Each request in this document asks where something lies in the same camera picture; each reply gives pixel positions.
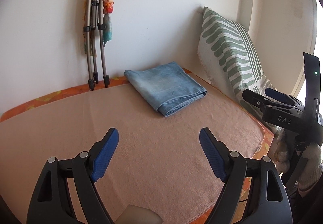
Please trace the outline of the right white gloved hand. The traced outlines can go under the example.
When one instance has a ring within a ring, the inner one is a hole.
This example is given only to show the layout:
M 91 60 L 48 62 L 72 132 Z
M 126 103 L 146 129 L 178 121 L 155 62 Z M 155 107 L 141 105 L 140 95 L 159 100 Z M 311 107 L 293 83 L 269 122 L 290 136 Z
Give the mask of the right white gloved hand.
M 314 190 L 314 186 L 322 177 L 322 148 L 317 143 L 311 142 L 304 151 L 296 151 L 295 144 L 290 139 L 292 135 L 293 132 L 280 130 L 274 160 L 278 172 L 296 173 L 292 180 L 297 183 L 298 193 L 304 198 Z

